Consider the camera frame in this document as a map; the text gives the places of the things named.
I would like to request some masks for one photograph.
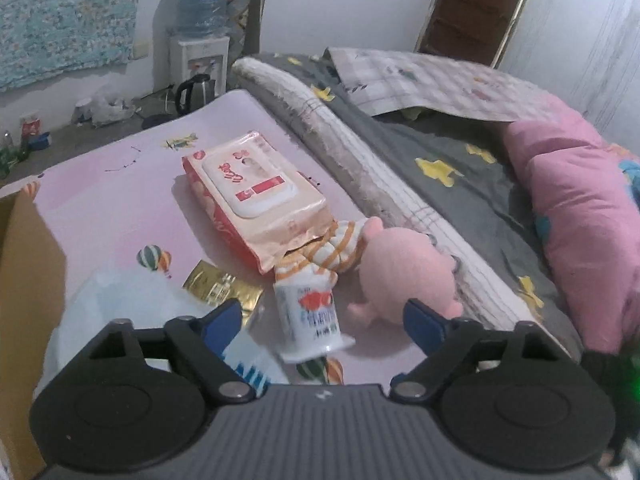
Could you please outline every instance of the pink comforter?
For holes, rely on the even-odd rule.
[[[578,112],[551,101],[555,124],[505,125],[504,143],[584,345],[615,353],[638,339],[640,213],[620,156]]]

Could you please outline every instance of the teal floral cloth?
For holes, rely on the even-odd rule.
[[[0,91],[129,61],[138,0],[0,0]]]

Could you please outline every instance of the kettle handle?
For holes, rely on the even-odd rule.
[[[184,106],[182,106],[181,98],[182,92],[187,91],[187,95],[184,98]],[[183,81],[178,85],[178,88],[175,89],[175,109],[178,112],[178,115],[183,116],[191,112],[191,93],[193,92],[193,79],[187,79],[187,81]]]

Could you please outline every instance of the wooden door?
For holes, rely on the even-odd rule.
[[[491,66],[521,0],[436,0],[418,51]]]

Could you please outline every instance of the gray ribbed panel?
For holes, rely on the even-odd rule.
[[[53,468],[42,480],[103,476]],[[530,476],[464,455],[423,408],[386,400],[378,386],[270,386],[218,413],[185,453],[112,480],[602,480],[590,468]]]

